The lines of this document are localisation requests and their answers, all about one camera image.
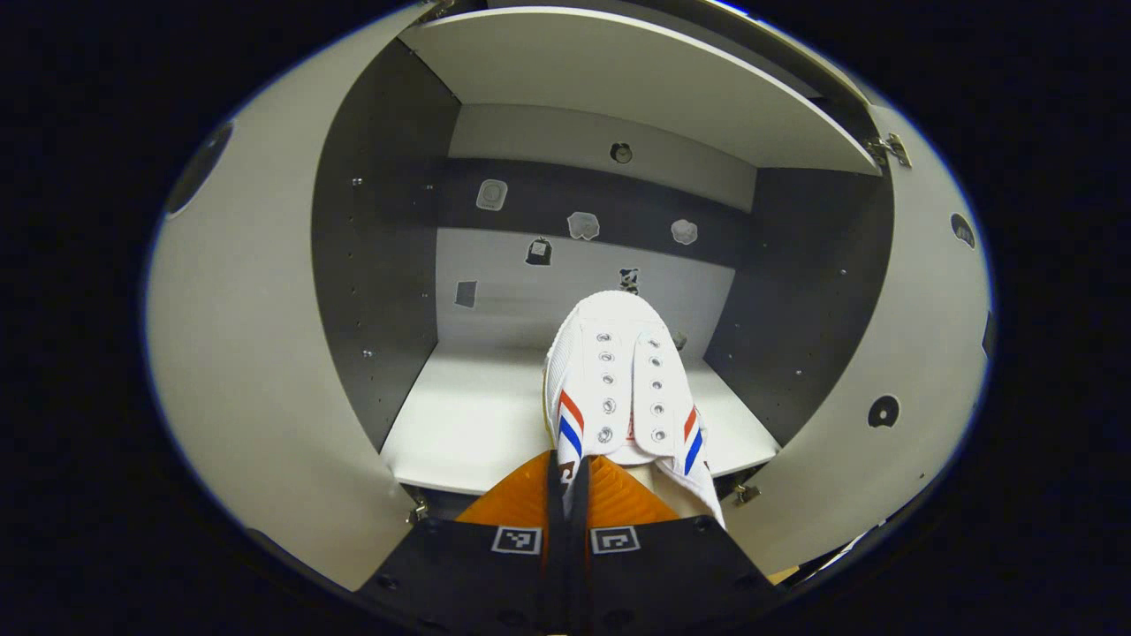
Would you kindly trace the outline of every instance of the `gray wall panel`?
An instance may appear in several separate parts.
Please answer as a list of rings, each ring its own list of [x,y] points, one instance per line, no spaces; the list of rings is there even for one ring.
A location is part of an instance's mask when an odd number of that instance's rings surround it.
[[[425,187],[458,112],[443,83],[395,40],[342,102],[318,165],[319,311],[338,377],[378,449],[437,343],[437,200]]]
[[[486,179],[507,183],[500,210],[476,207]],[[595,214],[594,241],[671,253],[735,267],[745,249],[748,214],[702,197],[639,179],[549,163],[452,158],[440,189],[440,225],[569,237],[567,217]],[[699,226],[690,246],[675,242],[672,223]]]
[[[760,170],[751,217],[703,360],[785,446],[872,317],[891,252],[891,181],[887,172]]]

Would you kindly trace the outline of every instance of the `white sneaker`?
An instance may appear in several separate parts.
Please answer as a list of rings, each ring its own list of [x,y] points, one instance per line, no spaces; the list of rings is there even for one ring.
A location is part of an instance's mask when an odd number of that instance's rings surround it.
[[[672,335],[647,301],[608,291],[577,303],[546,354],[544,390],[567,514],[581,457],[605,455],[622,466],[654,462],[725,527],[702,416]]]

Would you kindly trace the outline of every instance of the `black background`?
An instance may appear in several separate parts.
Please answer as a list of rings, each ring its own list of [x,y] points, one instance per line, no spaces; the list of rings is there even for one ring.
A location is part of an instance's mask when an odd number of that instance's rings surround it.
[[[992,250],[1000,360],[969,447],[872,558],[759,629],[1125,631],[1125,3],[767,1],[918,122]],[[5,633],[380,633],[235,530],[172,453],[141,270],[196,145],[375,3],[6,2]]]

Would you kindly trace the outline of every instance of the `red stripe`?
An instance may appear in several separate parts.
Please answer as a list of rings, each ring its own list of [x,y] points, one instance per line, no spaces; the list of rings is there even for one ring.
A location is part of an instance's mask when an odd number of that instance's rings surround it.
[[[683,424],[683,441],[688,440],[688,436],[691,435],[691,429],[696,426],[696,407],[691,407],[691,414],[688,415],[688,421]]]
[[[577,426],[581,428],[581,432],[585,432],[585,419],[581,418],[581,412],[578,411],[577,404],[573,404],[573,401],[566,395],[564,390],[561,395],[560,406],[564,406],[573,415],[573,419],[577,420]]]

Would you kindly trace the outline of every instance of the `blue stripe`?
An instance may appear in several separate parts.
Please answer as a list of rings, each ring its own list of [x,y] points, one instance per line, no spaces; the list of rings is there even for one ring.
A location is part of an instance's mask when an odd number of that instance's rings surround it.
[[[691,466],[696,463],[696,455],[699,454],[699,447],[703,445],[703,433],[702,431],[696,431],[696,440],[691,442],[691,450],[688,450],[688,461],[683,463],[683,474],[687,475],[691,472]]]
[[[577,456],[580,457],[581,440],[577,438],[577,433],[573,432],[573,428],[569,426],[569,422],[566,421],[566,418],[562,418],[562,423],[559,428],[561,429],[562,435],[566,436],[566,439],[568,439],[569,442],[573,445],[573,448],[577,449]]]

